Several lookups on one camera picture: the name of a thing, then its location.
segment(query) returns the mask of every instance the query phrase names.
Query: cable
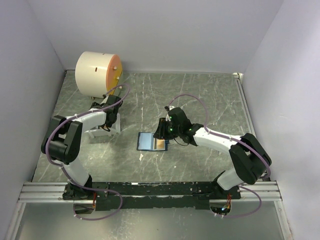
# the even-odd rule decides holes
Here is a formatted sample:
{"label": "cable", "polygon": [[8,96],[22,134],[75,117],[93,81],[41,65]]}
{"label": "cable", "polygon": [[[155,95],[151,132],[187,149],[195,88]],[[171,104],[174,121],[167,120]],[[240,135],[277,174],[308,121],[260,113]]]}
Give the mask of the cable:
{"label": "cable", "polygon": [[[204,129],[205,129],[209,134],[212,134],[212,135],[215,135],[215,136],[224,138],[224,139],[228,139],[228,140],[230,139],[230,140],[232,140],[232,141],[235,141],[235,142],[237,142],[237,143],[245,146],[247,149],[249,149],[251,152],[253,152],[253,153],[262,161],[262,163],[265,165],[266,170],[267,170],[267,174],[266,174],[265,176],[263,176],[262,179],[267,179],[267,178],[270,177],[271,170],[270,170],[269,165],[267,164],[266,160],[265,160],[256,150],[254,150],[252,147],[250,147],[248,144],[246,144],[245,142],[243,142],[243,141],[241,141],[241,140],[235,139],[235,138],[233,138],[233,137],[230,138],[229,136],[224,135],[224,134],[212,132],[212,131],[210,131],[209,128],[207,128],[207,125],[208,125],[208,117],[209,117],[208,109],[207,109],[205,103],[204,103],[200,98],[196,97],[195,95],[189,94],[189,93],[183,93],[183,94],[180,94],[180,95],[178,95],[178,96],[175,96],[175,97],[169,102],[168,106],[170,106],[170,105],[173,103],[174,100],[176,100],[177,98],[182,97],[182,96],[192,97],[192,98],[198,100],[198,101],[201,103],[201,105],[203,106],[204,111],[205,111],[205,121],[204,121],[203,127],[204,127]],[[242,217],[246,217],[246,216],[249,216],[249,215],[251,215],[251,214],[254,214],[255,212],[257,212],[257,211],[261,208],[261,206],[262,206],[261,197],[260,197],[255,191],[253,191],[253,190],[251,190],[251,189],[249,189],[249,188],[246,188],[246,187],[244,187],[244,186],[240,186],[240,185],[239,185],[239,188],[245,189],[245,190],[253,193],[254,195],[256,195],[256,196],[258,197],[258,199],[259,199],[259,206],[258,206],[255,210],[253,210],[253,211],[251,211],[251,212],[248,212],[248,213],[245,213],[245,214],[233,215],[233,216],[229,216],[229,215],[224,216],[224,215],[220,215],[220,214],[215,213],[215,216],[216,216],[216,215],[219,215],[219,216],[221,216],[222,218],[230,218],[230,219],[242,218]]]}
{"label": "cable", "polygon": [[181,144],[181,143],[179,143],[179,142],[176,140],[175,137],[173,138],[173,140],[175,140],[175,142],[176,142],[177,144],[179,144],[180,146],[188,146],[188,145],[189,145],[189,143],[188,143],[188,144]]}
{"label": "cable", "polygon": [[86,218],[86,217],[80,217],[76,214],[76,210],[75,210],[75,206],[73,206],[73,213],[74,213],[74,216],[78,219],[81,219],[81,220],[87,220],[87,221],[98,221],[98,220],[102,220],[102,219],[106,219],[106,218],[109,218],[113,215],[115,215],[116,213],[118,213],[123,205],[123,198],[121,196],[121,194],[115,190],[111,190],[111,189],[101,189],[101,188],[91,188],[91,187],[86,187],[86,186],[82,186],[80,184],[78,184],[77,182],[75,182],[71,177],[70,175],[67,173],[67,171],[65,170],[64,168],[64,165],[62,163],[57,163],[57,162],[54,162],[51,157],[50,157],[50,154],[49,154],[49,145],[50,145],[50,142],[52,141],[52,139],[54,138],[54,136],[56,135],[56,133],[67,123],[67,122],[70,122],[74,119],[77,119],[77,118],[81,118],[83,116],[86,116],[88,114],[91,114],[91,113],[96,113],[96,112],[104,112],[105,110],[107,109],[110,109],[118,104],[121,104],[123,102],[123,100],[128,96],[129,92],[130,92],[130,86],[127,84],[127,83],[123,83],[123,84],[120,84],[120,85],[117,85],[113,88],[111,88],[107,93],[106,95],[108,95],[112,90],[116,89],[116,88],[119,88],[119,87],[123,87],[123,86],[126,86],[128,88],[128,91],[125,93],[125,95],[119,100],[117,101],[116,103],[114,104],[111,104],[109,106],[106,106],[104,108],[101,108],[101,109],[95,109],[95,110],[89,110],[89,111],[86,111],[86,112],[83,112],[83,113],[80,113],[80,114],[76,114],[75,116],[72,116],[66,120],[64,120],[62,123],[60,123],[56,129],[53,130],[53,132],[51,133],[51,135],[49,136],[46,144],[45,144],[45,155],[46,155],[46,158],[47,160],[49,161],[50,164],[53,164],[55,166],[58,166],[61,168],[61,170],[63,171],[63,173],[65,174],[65,176],[69,179],[69,181],[79,187],[79,188],[82,188],[82,189],[85,189],[85,190],[89,190],[89,191],[94,191],[94,192],[110,192],[110,193],[113,193],[115,195],[118,195],[119,198],[120,198],[120,204],[119,204],[119,207],[117,208],[117,210],[115,210],[114,212],[112,212],[111,214],[109,215],[106,215],[104,217],[99,217],[99,218]]}
{"label": "cable", "polygon": [[258,206],[255,210],[250,211],[250,212],[247,212],[247,213],[244,213],[244,214],[231,215],[231,216],[230,216],[230,215],[223,216],[223,215],[220,215],[220,214],[217,214],[217,215],[223,216],[223,218],[237,219],[237,218],[243,218],[243,217],[247,217],[247,216],[249,216],[249,215],[251,215],[251,214],[254,214],[254,213],[256,213],[256,212],[261,208],[261,206],[262,206],[262,200],[261,200],[261,197],[258,195],[258,193],[256,193],[255,191],[253,191],[253,190],[251,190],[251,189],[249,189],[249,188],[246,188],[246,187],[244,187],[244,186],[239,186],[239,188],[245,189],[245,190],[253,193],[254,195],[256,195],[257,198],[259,199],[259,206]]}
{"label": "cable", "polygon": [[105,130],[106,132],[110,132],[110,129],[106,126],[106,129],[103,126],[100,126],[100,129]]}

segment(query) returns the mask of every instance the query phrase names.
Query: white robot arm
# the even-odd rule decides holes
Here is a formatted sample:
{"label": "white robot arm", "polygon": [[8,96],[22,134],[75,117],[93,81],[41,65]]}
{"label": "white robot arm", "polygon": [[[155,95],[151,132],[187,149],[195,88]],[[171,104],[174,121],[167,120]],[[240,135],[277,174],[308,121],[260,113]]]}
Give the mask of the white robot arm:
{"label": "white robot arm", "polygon": [[258,152],[267,164],[271,165],[271,159],[260,145],[255,136],[246,133],[244,136],[228,135],[209,130],[209,134],[203,125],[192,124],[185,112],[180,107],[165,107],[168,114],[159,119],[159,125],[154,133],[156,139],[170,140],[180,137],[185,143],[194,146],[204,146],[230,155],[233,168],[222,172],[213,182],[221,191],[227,191],[241,183],[254,184],[266,171],[264,163],[245,146],[235,140],[244,142]]}

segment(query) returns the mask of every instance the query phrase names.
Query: white mount stand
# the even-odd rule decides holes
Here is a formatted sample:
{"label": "white mount stand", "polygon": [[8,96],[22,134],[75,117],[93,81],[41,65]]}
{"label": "white mount stand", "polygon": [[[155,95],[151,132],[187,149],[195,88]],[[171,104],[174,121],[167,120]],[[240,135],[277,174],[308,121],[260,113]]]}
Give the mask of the white mount stand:
{"label": "white mount stand", "polygon": [[95,137],[101,137],[101,136],[113,136],[118,135],[121,132],[120,128],[120,114],[118,113],[116,115],[116,122],[112,124],[112,127],[109,128],[110,131],[103,130],[99,128],[98,126],[95,126],[94,128],[84,132],[87,134],[90,138],[94,139]]}

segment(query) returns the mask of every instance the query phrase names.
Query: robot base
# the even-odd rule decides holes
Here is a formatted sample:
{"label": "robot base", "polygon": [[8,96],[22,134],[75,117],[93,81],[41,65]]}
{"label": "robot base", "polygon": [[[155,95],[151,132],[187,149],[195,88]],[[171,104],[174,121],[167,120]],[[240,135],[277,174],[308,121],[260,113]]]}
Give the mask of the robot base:
{"label": "robot base", "polygon": [[[238,186],[228,191],[220,191],[217,190],[215,181],[93,182],[92,187],[102,189],[102,191],[110,189],[119,192],[123,197],[122,209],[195,208],[209,210],[210,200],[227,201],[229,193],[232,199],[241,198]],[[108,211],[119,207],[120,198],[117,195],[109,192],[97,192],[96,194],[96,211]],[[69,183],[65,187],[63,199],[80,200],[81,198],[72,196]],[[94,194],[91,192],[87,200],[93,202],[93,199]]]}
{"label": "robot base", "polygon": [[121,132],[120,128],[120,114],[116,115],[116,122],[109,128],[110,131],[103,130],[98,126],[85,131],[84,133],[87,134],[90,138],[94,139],[95,137],[102,137],[102,136],[113,136],[118,135]]}

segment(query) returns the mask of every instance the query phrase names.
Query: white cylinder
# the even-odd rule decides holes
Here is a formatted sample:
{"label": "white cylinder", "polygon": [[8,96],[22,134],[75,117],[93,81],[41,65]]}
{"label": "white cylinder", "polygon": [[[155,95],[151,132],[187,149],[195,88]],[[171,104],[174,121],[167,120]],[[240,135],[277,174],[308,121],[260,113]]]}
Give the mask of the white cylinder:
{"label": "white cylinder", "polygon": [[85,51],[75,66],[75,82],[83,95],[103,98],[118,84],[122,70],[118,55]]}
{"label": "white cylinder", "polygon": [[240,179],[234,167],[222,173],[217,180],[217,183],[223,188],[223,190],[229,190],[230,188],[242,184],[243,182],[244,181]]}

